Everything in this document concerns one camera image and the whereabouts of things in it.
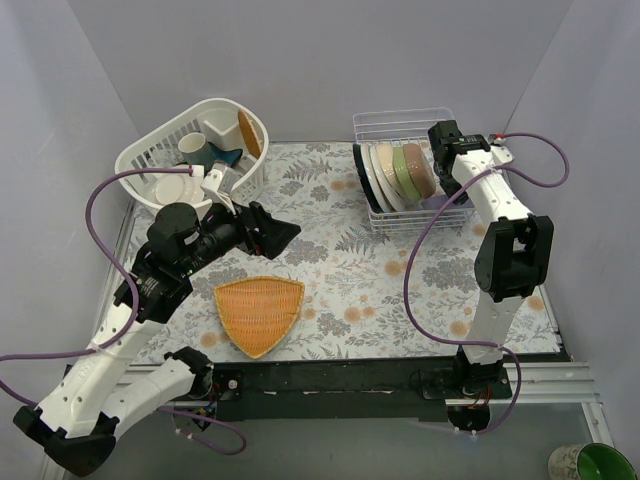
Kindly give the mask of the green square bowl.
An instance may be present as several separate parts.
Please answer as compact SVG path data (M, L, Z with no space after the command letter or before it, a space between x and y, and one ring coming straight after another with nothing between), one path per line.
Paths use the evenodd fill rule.
M413 203L418 203L421 200L420 192L411 179L401 146L392 147L392 162L396 178L405 197Z

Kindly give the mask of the pink square bowl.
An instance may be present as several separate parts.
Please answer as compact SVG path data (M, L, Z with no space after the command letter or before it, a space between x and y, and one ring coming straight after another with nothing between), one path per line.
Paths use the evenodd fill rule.
M436 183L421 147L415 143L407 143L402 148L411 180L421 198L427 199L433 196L436 191Z

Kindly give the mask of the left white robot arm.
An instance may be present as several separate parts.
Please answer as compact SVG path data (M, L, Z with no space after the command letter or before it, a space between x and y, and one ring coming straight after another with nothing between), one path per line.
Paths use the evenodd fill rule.
M257 202L232 210L214 204L203 217L187 203L163 207L90 345L47 397L18 410L14 424L58 465L85 477L155 409L179 397L207 397L213 365L191 347L166 354L159 368L128 387L117 384L191 294L193 274L234 248L274 259L300 232Z

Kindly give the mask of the watermelon pattern plate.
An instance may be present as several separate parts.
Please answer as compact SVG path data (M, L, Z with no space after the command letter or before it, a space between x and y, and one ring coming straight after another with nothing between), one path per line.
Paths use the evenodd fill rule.
M378 182L377 176L375 174L370 153L369 153L369 147L366 144L361 144L360 149L361 149L361 157L362 157L364 170L365 170L370 188L373 192L374 198L378 204L377 209L382 213L393 212L392 206L387 200L386 196L384 195L380 187L380 184Z

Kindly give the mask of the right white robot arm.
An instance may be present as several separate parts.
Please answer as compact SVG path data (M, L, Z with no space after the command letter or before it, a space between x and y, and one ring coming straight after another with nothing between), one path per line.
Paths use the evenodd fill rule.
M453 120L436 123L428 138L442 189L457 203L471 201L486 233L474 262L480 296L472 326L452 366L424 386L434 398L471 398L506 379L501 348L518 309L546 279L554 226L512 191L503 175L513 160L506 148L463 135Z

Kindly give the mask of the beige square bowl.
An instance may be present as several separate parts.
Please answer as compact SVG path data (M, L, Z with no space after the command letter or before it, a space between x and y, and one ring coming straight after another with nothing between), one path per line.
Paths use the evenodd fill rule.
M400 208L400 211L406 211L408 207L408 197L401 186L394 169L394 147L389 143L379 143L375 146L375 150L387 182L391 185L396 195L401 199L402 207Z

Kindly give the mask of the purple square bowl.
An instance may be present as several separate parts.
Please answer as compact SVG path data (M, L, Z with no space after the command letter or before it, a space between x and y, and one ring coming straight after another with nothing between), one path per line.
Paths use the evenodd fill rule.
M446 195L434 195L434 196L431 196L431 197L429 197L427 199L424 199L420 203L420 206L425 210L437 211L448 200L449 200L449 198ZM449 209L453 209L453 210L471 209L471 210L473 210L474 209L474 205L469 199L467 199L465 202L460 203L460 204L452 203L449 206Z

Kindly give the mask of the red rimmed beige plate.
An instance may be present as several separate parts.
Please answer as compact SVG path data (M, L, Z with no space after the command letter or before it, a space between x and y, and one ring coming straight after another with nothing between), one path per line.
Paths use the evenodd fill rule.
M380 205L377 199L375 198L375 195L373 193L373 190L371 189L371 185L369 183L367 174L364 169L364 164L363 164L362 154L361 154L361 146L358 143L353 143L352 152L354 157L354 163L358 173L358 178L362 186L362 189L364 191L364 194L367 198L368 204L374 213L381 213Z

